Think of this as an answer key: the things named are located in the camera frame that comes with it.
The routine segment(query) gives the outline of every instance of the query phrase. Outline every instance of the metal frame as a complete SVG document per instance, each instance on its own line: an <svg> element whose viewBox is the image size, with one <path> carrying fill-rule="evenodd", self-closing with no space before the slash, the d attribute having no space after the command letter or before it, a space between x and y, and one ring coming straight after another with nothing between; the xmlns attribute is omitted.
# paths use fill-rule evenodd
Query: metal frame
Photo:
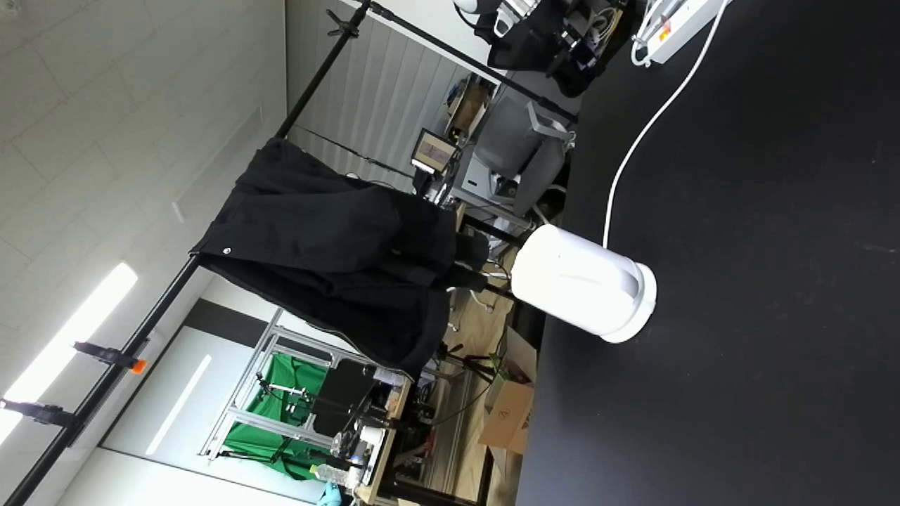
<svg viewBox="0 0 900 506"><path fill-rule="evenodd" d="M283 440L298 440L298 441L316 445L321 451L333 451L335 448L333 435L323 435L323 434L316 430L316 414L310 414L307 421L300 428L295 428L295 426L283 426L283 421L265 420L265 416L257 416L257 414L244 412L244 406L250 406L250 399L260 395L257 374L262 374L269 365L272 354L290 354L290 357L298 357L305 362L313 362L313 365L321 365L321 369L338 369L341 361L354 361L354 362L362 362L362 365L375 365L375 382L385 382L392 389L409 389L411 385L411 378L395 374L395 371L378 365L375 361L368 361L362 354L354 354L354 351L330 347L323 340L307 338L300 331L283 330L283 327L278 327L278 320L281 320L281 310L272 315L272 320L262 331L262 338L260 338L260 343L257 343L257 350L254 350L254 354L247 361L247 369L240 378L240 382L234 385L234 392L231 392L222 414L217 416L217 426L212 428L209 440L202 441L200 456L217 459L219 451L222 451L226 434L229 434L229 428L234 421L241 421L241 426L250 426L250 428L260 428L260 430L267 430L267 434L278 434ZM300 350L292 350L290 343L298 343L300 350L316 350L321 354L330 354L330 361L307 354Z"/></svg>
<svg viewBox="0 0 900 506"><path fill-rule="evenodd" d="M494 472L494 456L487 451L483 454L483 465L482 465L482 482L479 482L479 499L466 500L466 499L455 499L440 490L431 490L420 482L403 478L403 476L392 476L385 490L396 499L409 499L409 500L428 500L428 506L489 506L489 482Z"/></svg>
<svg viewBox="0 0 900 506"><path fill-rule="evenodd" d="M333 70L333 66L338 63L341 52L347 49L347 43L357 35L357 29L362 25L362 19L368 18L368 12L375 12L378 18L383 18L385 24L400 25L403 32L411 32L414 36L424 39L428 46L441 49L444 54L479 69L483 77L518 90L520 97L538 102L541 108L558 114L559 119L577 125L577 115L570 115L569 109L562 109L559 104L549 102L546 97L532 94L530 87L507 78L504 74L487 69L483 63L455 52L454 46L435 39L434 35L416 29L414 24L396 18L392 8L375 2L375 0L359 0L357 12L352 15L348 24L341 25L341 36L335 43L335 49L330 52L330 57L321 63L319 74L313 77L313 81L307 85L307 90L300 94L300 98L295 102L295 108L286 114L286 119L281 122L276 139L286 139L290 129L295 126L295 122L300 119L300 114L310 108L316 90L321 87L321 81L327 78L327 74ZM191 275L200 268L200 254L191 250L188 261L181 268L181 274L168 282L168 288L163 291L163 295L154 300L154 307L148 310L148 315L141 320L141 327L132 331L132 338L127 340L127 347L122 350L125 357L137 357L146 343L148 343L148 331L160 324L160 317L168 313L168 307L174 303L174 299L184 293L184 288L191 282ZM54 471L54 465L60 462L60 456L80 441L80 435L84 434L84 428L94 421L94 416L102 412L102 406L106 402L106 396L112 395L112 389L122 382L125 369L106 369L103 378L96 382L96 389L84 396L84 402L73 412L77 426L68 426L57 434L57 440L44 448L44 454L36 459L36 465L25 472L25 478L18 485L18 490L8 496L8 504L29 504L29 499L33 496L33 490L42 485L42 478Z"/></svg>

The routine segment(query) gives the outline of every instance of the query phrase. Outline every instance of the wire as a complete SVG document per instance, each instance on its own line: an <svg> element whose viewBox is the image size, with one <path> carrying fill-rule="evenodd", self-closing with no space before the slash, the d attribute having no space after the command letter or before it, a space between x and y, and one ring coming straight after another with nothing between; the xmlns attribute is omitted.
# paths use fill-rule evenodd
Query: wire
<svg viewBox="0 0 900 506"><path fill-rule="evenodd" d="M479 29L476 24L470 24L470 18L454 2L454 8L455 8L455 18L466 25L466 29Z"/></svg>
<svg viewBox="0 0 900 506"><path fill-rule="evenodd" d="M482 389L466 406L462 406L462 409L454 412L449 416L441 416L441 420L431 421L431 430L440 428L440 426L448 426L448 421L454 421L454 420L458 420L458 416L463 416L466 412L472 412L476 402L479 402L489 389L492 389L492 382L489 382L487 389Z"/></svg>
<svg viewBox="0 0 900 506"><path fill-rule="evenodd" d="M646 54L646 46L641 46L638 39L631 46L631 66L635 66L635 69L649 69L649 54Z"/></svg>
<svg viewBox="0 0 900 506"><path fill-rule="evenodd" d="M538 209L538 206L532 209L532 215L538 215L538 220L541 220L542 226L549 226L549 222L551 222L551 220L546 220L546 218L541 215L541 209Z"/></svg>
<svg viewBox="0 0 900 506"><path fill-rule="evenodd" d="M698 63L691 66L691 70L683 77L683 81L676 87L676 94L663 102L663 108L659 108L659 114L646 122L646 126L638 132L638 139L631 143L631 150L625 151L618 168L615 168L615 177L613 177L613 185L610 185L610 194L607 194L607 215L605 215L605 226L601 226L601 248L610 248L610 227L613 227L613 206L615 206L615 188L618 188L618 180L631 163L631 157L635 156L635 150L641 146L641 140L646 139L646 132L656 126L656 122L676 104L676 98L687 90L687 85L691 85L694 74L700 70L707 54L708 54L708 46L715 39L715 35L719 32L719 24L724 24L724 15L726 15L726 7L729 0L719 0L719 12L715 15L715 24L708 29L708 36L698 54Z"/></svg>

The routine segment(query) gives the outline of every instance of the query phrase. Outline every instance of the office room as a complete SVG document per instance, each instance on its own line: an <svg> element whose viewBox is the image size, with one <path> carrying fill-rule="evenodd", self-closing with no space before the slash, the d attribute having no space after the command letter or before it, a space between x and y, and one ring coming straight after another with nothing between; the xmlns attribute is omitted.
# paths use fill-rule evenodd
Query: office room
<svg viewBox="0 0 900 506"><path fill-rule="evenodd" d="M894 15L0 0L2 504L897 504Z"/></svg>

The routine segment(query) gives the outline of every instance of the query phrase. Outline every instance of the ceiling light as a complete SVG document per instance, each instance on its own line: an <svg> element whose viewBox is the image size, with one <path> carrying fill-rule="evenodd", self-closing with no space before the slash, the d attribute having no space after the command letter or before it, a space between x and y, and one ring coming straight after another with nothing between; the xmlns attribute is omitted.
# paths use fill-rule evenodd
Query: ceiling light
<svg viewBox="0 0 900 506"><path fill-rule="evenodd" d="M82 300L82 307L61 324L51 343L13 381L2 399L36 402L77 357L73 347L80 340L89 340L134 284L137 274L129 264L116 264L112 274ZM20 414L0 412L0 445L20 421Z"/></svg>

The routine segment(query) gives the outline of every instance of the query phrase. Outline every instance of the cardboard box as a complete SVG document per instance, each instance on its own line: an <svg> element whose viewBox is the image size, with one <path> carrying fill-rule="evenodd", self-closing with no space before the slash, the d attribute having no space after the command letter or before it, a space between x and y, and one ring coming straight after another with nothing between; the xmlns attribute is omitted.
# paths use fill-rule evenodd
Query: cardboard box
<svg viewBox="0 0 900 506"><path fill-rule="evenodd" d="M454 315L448 330L444 343L455 357L487 357L494 354L507 317L513 313L510 299L499 299L492 293L479 293L479 300L470 293L455 293L454 295Z"/></svg>
<svg viewBox="0 0 900 506"><path fill-rule="evenodd" d="M538 385L538 351L515 330L504 338L507 374L487 395L482 445L510 454L530 451L530 421Z"/></svg>

